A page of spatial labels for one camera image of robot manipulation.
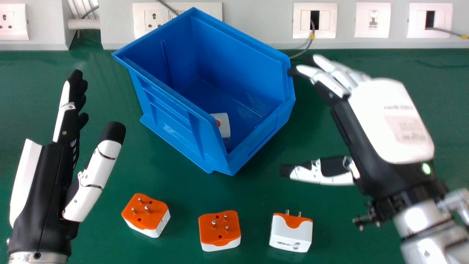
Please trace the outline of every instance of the blue plastic bin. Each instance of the blue plastic bin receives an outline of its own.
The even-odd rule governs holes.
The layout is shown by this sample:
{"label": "blue plastic bin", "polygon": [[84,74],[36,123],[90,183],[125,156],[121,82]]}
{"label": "blue plastic bin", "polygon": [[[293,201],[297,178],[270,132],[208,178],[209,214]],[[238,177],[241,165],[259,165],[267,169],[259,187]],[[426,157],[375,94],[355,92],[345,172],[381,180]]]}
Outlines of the blue plastic bin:
{"label": "blue plastic bin", "polygon": [[[130,72],[140,121],[207,173],[236,174],[295,102],[287,55],[196,8],[113,56]],[[223,112],[229,150],[210,116]]]}

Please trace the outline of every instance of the white flexible pipe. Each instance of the white flexible pipe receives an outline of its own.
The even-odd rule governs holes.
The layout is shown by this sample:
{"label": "white flexible pipe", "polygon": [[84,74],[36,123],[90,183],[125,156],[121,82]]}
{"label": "white flexible pipe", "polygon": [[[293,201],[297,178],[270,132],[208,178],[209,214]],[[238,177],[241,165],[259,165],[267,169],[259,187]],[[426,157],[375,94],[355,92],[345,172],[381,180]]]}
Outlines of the white flexible pipe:
{"label": "white flexible pipe", "polygon": [[98,19],[68,19],[68,29],[100,29]]}

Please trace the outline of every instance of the robotic hand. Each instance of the robotic hand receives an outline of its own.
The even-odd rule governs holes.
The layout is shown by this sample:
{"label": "robotic hand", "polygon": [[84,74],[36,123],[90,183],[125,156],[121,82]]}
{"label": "robotic hand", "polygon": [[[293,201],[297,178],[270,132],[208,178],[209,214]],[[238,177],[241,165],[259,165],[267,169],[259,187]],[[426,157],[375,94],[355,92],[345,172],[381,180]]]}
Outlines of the robotic hand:
{"label": "robotic hand", "polygon": [[10,202],[9,264],[65,264],[71,240],[106,185],[124,142],[126,128],[106,125],[98,146],[72,181],[80,155],[80,131],[88,115],[79,114],[88,83],[75,70],[65,82],[52,143],[26,140]]}
{"label": "robotic hand", "polygon": [[448,193],[433,169],[435,147],[404,85],[372,79],[338,62],[314,55],[312,65],[297,65],[291,76],[307,78],[332,109],[350,156],[283,165],[284,177],[327,185],[356,185],[373,199],[368,214],[353,219],[367,224],[392,220],[402,238],[408,264],[467,264],[469,192]]}

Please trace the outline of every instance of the gray cable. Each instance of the gray cable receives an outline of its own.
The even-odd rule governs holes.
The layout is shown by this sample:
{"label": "gray cable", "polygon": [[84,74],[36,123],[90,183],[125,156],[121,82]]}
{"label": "gray cable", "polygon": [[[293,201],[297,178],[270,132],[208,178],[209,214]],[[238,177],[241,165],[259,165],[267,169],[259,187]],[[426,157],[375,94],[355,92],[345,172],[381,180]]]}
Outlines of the gray cable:
{"label": "gray cable", "polygon": [[[314,35],[314,32],[315,32],[316,29],[314,28],[314,22],[312,20],[311,20],[311,27],[313,28],[313,32],[311,33],[311,35]],[[310,49],[312,43],[313,43],[313,39],[310,39],[310,42],[308,43],[306,48],[304,48],[304,50],[300,51],[299,53],[290,56],[290,59],[294,59],[298,56],[303,55],[305,52],[307,52]]]}
{"label": "gray cable", "polygon": [[165,2],[163,2],[162,0],[156,0],[156,2],[162,4],[164,7],[166,7],[169,11],[171,11],[175,16],[179,16],[179,14],[174,10],[172,9],[169,5],[167,5]]}
{"label": "gray cable", "polygon": [[449,30],[446,30],[446,29],[440,29],[440,28],[425,28],[426,30],[435,30],[435,31],[439,31],[439,32],[444,32],[444,33],[448,33],[450,35],[453,35],[453,36],[457,36],[457,37],[462,37],[463,35],[461,34],[458,34],[456,32],[452,32],[452,31],[449,31]]}
{"label": "gray cable", "polygon": [[96,9],[98,9],[99,6],[95,6],[93,8],[91,8],[88,12],[86,12],[83,16],[82,16],[82,19],[85,19],[85,17],[89,14],[91,14],[92,12],[94,12]]}

